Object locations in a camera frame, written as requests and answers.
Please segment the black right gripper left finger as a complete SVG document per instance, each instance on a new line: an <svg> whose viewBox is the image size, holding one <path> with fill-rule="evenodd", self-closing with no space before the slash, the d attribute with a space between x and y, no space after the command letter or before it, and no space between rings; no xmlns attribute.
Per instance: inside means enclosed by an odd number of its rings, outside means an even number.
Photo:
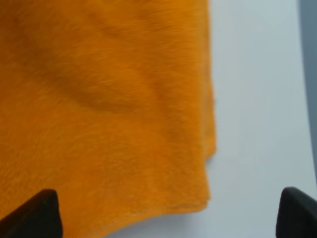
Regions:
<svg viewBox="0 0 317 238"><path fill-rule="evenodd" d="M0 220L2 238L61 238L63 226L55 190L44 189Z"/></svg>

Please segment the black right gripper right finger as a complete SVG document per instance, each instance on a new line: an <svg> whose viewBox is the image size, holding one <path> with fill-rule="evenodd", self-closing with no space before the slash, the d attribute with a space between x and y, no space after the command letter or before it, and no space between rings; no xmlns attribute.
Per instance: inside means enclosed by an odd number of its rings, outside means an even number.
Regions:
<svg viewBox="0 0 317 238"><path fill-rule="evenodd" d="M295 187L283 189L276 222L277 238L316 238L317 201Z"/></svg>

